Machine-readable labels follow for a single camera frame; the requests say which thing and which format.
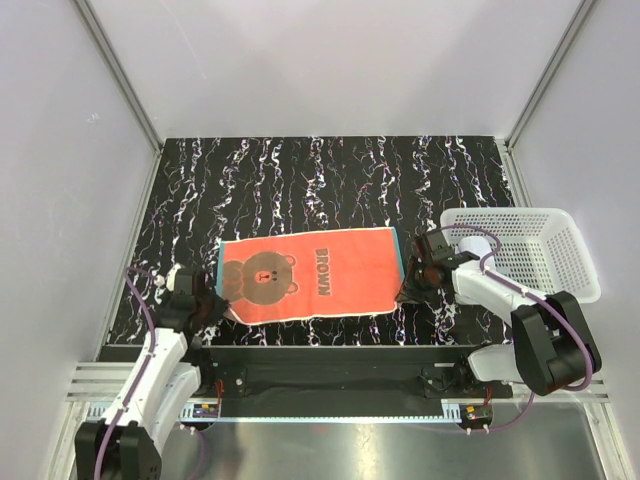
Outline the white towel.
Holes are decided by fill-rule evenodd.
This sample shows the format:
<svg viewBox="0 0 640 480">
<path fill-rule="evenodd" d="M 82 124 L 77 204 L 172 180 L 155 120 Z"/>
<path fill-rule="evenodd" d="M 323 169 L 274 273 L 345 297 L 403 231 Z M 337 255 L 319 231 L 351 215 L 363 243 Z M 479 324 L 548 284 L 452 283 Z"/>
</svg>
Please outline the white towel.
<svg viewBox="0 0 640 480">
<path fill-rule="evenodd" d="M 462 238 L 457 245 L 459 252 L 470 252 L 480 260 L 486 257 L 487 262 L 493 260 L 493 249 L 491 243 L 482 236 L 469 236 Z"/>
</svg>

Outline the orange brown towel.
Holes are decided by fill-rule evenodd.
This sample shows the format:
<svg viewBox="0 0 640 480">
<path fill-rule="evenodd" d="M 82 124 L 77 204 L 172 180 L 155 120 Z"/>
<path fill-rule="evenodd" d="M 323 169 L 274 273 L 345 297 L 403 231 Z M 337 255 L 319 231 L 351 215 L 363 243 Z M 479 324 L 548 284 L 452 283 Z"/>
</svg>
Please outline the orange brown towel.
<svg viewBox="0 0 640 480">
<path fill-rule="evenodd" d="M 224 241 L 216 291 L 248 326 L 386 314 L 404 267 L 393 227 Z"/>
</svg>

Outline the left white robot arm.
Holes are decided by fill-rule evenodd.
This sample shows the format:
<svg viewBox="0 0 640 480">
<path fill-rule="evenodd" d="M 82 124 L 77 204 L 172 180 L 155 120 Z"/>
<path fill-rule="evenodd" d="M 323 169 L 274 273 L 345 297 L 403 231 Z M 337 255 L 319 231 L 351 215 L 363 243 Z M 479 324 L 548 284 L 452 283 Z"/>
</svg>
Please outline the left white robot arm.
<svg viewBox="0 0 640 480">
<path fill-rule="evenodd" d="M 199 330 L 229 309 L 203 270 L 180 264 L 154 284 L 162 291 L 151 311 L 140 305 L 148 332 L 131 373 L 96 421 L 74 438 L 80 479 L 158 479 L 162 452 L 184 404 L 193 395 L 222 396 L 211 354 L 194 343 Z"/>
</svg>

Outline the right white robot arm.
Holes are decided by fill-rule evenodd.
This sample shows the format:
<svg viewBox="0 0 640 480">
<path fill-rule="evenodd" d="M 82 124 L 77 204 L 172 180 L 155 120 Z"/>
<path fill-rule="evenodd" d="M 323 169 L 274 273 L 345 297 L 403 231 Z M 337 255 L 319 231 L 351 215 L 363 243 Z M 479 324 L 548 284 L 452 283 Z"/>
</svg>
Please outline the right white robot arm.
<svg viewBox="0 0 640 480">
<path fill-rule="evenodd" d="M 539 396 L 557 390 L 582 391 L 602 360 L 578 300 L 567 291 L 533 290 L 495 266 L 500 240 L 476 228 L 457 245 L 436 229 L 416 237 L 397 303 L 426 303 L 441 289 L 479 305 L 512 332 L 509 345 L 479 347 L 454 371 L 454 384 L 476 396 L 490 382 L 522 383 Z"/>
</svg>

